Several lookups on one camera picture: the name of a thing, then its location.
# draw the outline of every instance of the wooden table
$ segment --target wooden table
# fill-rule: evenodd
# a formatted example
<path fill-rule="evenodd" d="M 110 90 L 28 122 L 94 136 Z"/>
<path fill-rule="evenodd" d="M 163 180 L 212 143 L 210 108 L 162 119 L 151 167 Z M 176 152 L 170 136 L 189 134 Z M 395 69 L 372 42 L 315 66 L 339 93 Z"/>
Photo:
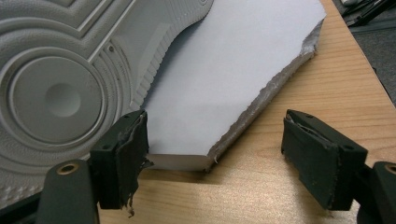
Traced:
<path fill-rule="evenodd" d="M 102 223 L 356 223 L 323 210 L 280 153 L 288 108 L 327 122 L 369 149 L 367 164 L 396 162 L 396 111 L 332 0 L 318 54 L 229 148 L 210 174 L 145 170 L 135 216 L 100 211 Z"/>

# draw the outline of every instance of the clamp jaw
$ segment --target clamp jaw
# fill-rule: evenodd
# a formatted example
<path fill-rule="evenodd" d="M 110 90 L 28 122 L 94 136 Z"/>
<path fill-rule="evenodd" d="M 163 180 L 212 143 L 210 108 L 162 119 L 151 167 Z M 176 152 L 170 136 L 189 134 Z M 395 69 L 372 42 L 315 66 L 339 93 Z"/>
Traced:
<path fill-rule="evenodd" d="M 367 149 L 303 112 L 288 110 L 281 152 L 300 173 L 300 180 L 328 210 L 347 211 L 361 204 L 358 223 L 396 220 L 396 164 L 364 164 Z"/>
<path fill-rule="evenodd" d="M 121 117 L 91 149 L 88 161 L 71 160 L 52 167 L 44 189 L 0 211 L 2 223 L 100 223 L 103 209 L 127 207 L 140 171 L 153 165 L 149 152 L 148 115 L 139 110 Z"/>

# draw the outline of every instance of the foam block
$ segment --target foam block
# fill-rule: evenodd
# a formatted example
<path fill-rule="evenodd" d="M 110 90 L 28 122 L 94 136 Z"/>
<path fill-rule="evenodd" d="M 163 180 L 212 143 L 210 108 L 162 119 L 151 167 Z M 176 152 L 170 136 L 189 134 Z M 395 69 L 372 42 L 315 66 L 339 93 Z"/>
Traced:
<path fill-rule="evenodd" d="M 319 0 L 217 0 L 173 43 L 146 100 L 155 168 L 209 169 L 314 56 Z"/>

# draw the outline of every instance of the wood grain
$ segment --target wood grain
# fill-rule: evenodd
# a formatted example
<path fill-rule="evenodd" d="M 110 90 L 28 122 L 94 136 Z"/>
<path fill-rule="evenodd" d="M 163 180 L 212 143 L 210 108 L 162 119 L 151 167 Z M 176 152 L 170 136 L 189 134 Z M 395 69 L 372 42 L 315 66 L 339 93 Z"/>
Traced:
<path fill-rule="evenodd" d="M 220 159 L 210 174 L 143 171 L 135 217 L 100 211 L 102 223 L 356 223 L 320 208 L 280 153 L 288 108 L 324 120 L 370 150 L 368 165 L 396 162 L 393 104 L 331 0 L 318 54 Z"/>

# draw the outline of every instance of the gray molded surface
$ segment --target gray molded surface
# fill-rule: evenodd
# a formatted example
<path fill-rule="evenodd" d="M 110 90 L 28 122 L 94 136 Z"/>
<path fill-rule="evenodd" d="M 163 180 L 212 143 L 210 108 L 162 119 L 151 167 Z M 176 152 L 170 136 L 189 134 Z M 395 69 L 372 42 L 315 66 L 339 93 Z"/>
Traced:
<path fill-rule="evenodd" d="M 212 2 L 1 1 L 0 208 L 139 108 L 173 39 Z"/>

